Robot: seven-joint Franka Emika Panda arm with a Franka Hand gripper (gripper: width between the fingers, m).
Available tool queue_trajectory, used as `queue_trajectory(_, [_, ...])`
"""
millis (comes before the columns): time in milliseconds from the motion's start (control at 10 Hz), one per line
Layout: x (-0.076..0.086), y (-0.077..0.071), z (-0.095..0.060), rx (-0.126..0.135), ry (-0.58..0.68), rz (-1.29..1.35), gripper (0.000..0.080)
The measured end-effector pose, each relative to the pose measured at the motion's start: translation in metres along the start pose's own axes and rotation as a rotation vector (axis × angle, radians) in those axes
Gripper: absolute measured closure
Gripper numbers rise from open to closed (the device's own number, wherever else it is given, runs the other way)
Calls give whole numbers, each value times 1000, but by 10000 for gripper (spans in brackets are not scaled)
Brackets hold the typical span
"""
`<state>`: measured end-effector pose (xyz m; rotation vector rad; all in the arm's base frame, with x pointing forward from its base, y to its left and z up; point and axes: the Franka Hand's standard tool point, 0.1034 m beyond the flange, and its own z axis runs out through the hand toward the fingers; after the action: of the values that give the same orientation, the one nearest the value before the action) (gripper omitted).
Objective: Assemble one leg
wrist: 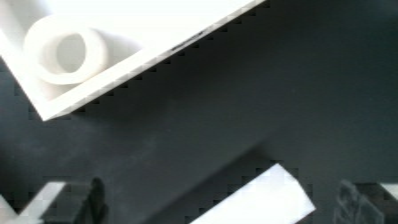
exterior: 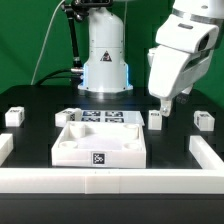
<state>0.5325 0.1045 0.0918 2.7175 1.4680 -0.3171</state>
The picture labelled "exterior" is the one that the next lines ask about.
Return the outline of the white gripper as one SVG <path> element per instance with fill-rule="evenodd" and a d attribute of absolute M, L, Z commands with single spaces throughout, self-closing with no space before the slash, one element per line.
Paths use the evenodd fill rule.
<path fill-rule="evenodd" d="M 159 46 L 151 63 L 148 89 L 161 100 L 160 113 L 171 114 L 172 98 L 203 77 L 210 66 L 219 27 L 187 20 L 171 14 L 158 29 Z M 176 101 L 186 104 L 188 96 Z"/>

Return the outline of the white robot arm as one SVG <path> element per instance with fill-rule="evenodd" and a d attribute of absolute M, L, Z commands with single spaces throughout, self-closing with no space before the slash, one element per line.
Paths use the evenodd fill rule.
<path fill-rule="evenodd" d="M 81 89 L 104 95 L 129 87 L 123 61 L 123 23 L 107 7 L 113 0 L 79 0 L 89 13 L 89 59 Z M 156 33 L 148 52 L 148 90 L 168 116 L 172 100 L 189 94 L 210 66 L 224 27 L 224 0 L 175 0 L 172 13 Z"/>

